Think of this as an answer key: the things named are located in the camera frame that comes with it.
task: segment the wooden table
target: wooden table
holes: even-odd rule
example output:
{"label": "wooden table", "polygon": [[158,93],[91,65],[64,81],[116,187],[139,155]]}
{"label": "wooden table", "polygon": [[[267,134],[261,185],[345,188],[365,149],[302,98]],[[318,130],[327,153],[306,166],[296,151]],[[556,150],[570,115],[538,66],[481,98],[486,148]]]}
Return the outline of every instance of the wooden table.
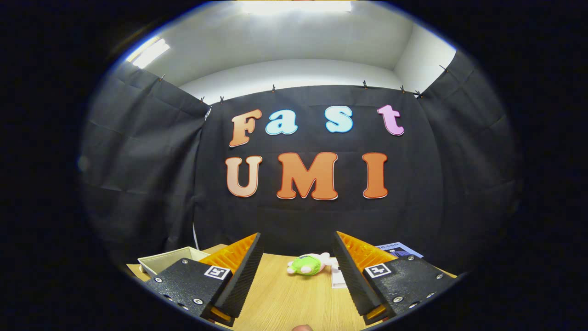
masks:
{"label": "wooden table", "polygon": [[[203,251],[212,254],[223,247],[226,245]],[[290,331],[308,324],[314,331],[356,331],[381,323],[366,326],[348,289],[331,288],[330,266],[314,276],[288,274],[288,262],[295,258],[264,253],[240,317],[232,327],[223,327],[237,331]],[[138,277],[149,280],[147,274],[139,272],[138,264],[128,266]]]}

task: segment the white ceiling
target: white ceiling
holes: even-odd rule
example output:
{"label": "white ceiling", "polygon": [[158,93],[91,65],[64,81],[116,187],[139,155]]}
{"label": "white ceiling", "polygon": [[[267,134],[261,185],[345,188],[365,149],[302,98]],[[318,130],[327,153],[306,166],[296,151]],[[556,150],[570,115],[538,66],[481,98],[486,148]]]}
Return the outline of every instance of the white ceiling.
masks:
{"label": "white ceiling", "polygon": [[335,59],[394,69],[413,22],[388,7],[352,1],[351,12],[246,14],[239,1],[215,1],[159,36],[170,50],[146,70],[181,86],[218,71],[281,59]]}

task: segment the black curtain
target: black curtain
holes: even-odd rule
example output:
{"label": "black curtain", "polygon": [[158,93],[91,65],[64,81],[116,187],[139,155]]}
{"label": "black curtain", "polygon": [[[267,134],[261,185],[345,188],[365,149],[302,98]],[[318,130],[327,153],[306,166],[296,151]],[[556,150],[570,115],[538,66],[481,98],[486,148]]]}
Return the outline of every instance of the black curtain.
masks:
{"label": "black curtain", "polygon": [[89,218],[116,263],[193,246],[194,166],[209,109],[128,62],[105,76],[79,167]]}
{"label": "black curtain", "polygon": [[[261,232],[268,253],[330,251],[339,230],[364,241],[400,241],[450,272],[503,235],[520,185],[518,144],[504,105],[461,52],[423,98],[386,88],[314,86],[245,95],[211,107],[128,63],[107,76],[85,128],[80,167],[89,215],[118,262],[193,246],[231,244]],[[330,133],[325,109],[348,106],[353,128]],[[405,129],[391,135],[377,109],[391,105]],[[229,147],[234,116],[260,109],[244,145]],[[296,114],[290,135],[265,132],[279,110]],[[338,155],[336,200],[298,193],[279,199],[278,155],[296,152],[309,168],[320,152]],[[387,155],[388,196],[366,199],[362,155]],[[260,155],[258,189],[241,198],[226,185],[228,157]]]}
{"label": "black curtain", "polygon": [[[331,133],[325,109],[348,106],[353,127]],[[391,135],[377,109],[392,105],[400,112],[401,136]],[[260,109],[250,140],[229,147],[236,115]],[[298,129],[291,135],[265,132],[271,113],[292,110]],[[309,168],[320,152],[338,155],[334,166],[335,200],[280,199],[282,164],[278,155],[296,152]],[[388,195],[380,199],[363,196],[368,174],[362,155],[384,153],[384,181]],[[248,182],[248,156],[259,155],[259,182],[248,198],[231,194],[226,184],[228,157],[240,157],[239,181]],[[342,231],[372,244],[396,241],[425,256],[428,242],[440,232],[442,169],[435,138],[425,112],[410,93],[387,88],[311,86],[267,91],[212,105],[202,133],[196,161],[195,229],[203,247],[231,243],[257,231],[265,238],[265,251],[299,255],[331,251],[333,232]]]}
{"label": "black curtain", "polygon": [[504,237],[505,222],[516,221],[522,155],[506,107],[482,70],[459,50],[446,69],[417,99],[443,173],[440,232],[430,249],[451,254],[428,258],[462,272]]}

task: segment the white wall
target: white wall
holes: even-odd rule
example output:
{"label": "white wall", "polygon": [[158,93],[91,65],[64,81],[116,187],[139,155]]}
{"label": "white wall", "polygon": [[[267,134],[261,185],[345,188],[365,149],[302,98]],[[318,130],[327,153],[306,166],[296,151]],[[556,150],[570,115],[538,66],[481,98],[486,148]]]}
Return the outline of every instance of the white wall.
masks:
{"label": "white wall", "polygon": [[329,59],[286,59],[244,65],[216,72],[180,88],[213,104],[251,93],[313,85],[363,85],[400,89],[392,70]]}
{"label": "white wall", "polygon": [[394,73],[406,91],[423,92],[443,73],[439,65],[447,68],[455,52],[453,46],[420,25],[413,24],[412,34],[394,67]]}

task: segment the white box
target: white box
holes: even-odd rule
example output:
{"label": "white box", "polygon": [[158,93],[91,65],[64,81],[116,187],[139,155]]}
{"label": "white box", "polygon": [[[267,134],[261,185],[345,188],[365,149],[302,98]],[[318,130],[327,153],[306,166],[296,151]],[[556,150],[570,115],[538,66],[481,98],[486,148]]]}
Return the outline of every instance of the white box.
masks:
{"label": "white box", "polygon": [[347,284],[343,278],[343,273],[339,270],[339,262],[337,258],[331,257],[331,288],[346,289]]}
{"label": "white box", "polygon": [[164,271],[167,267],[176,263],[179,259],[190,259],[194,261],[200,261],[210,254],[204,253],[203,251],[184,247],[182,249],[176,249],[167,253],[157,254],[153,256],[140,257],[137,260],[143,267],[143,272],[147,272],[151,277],[155,277],[156,274]]}

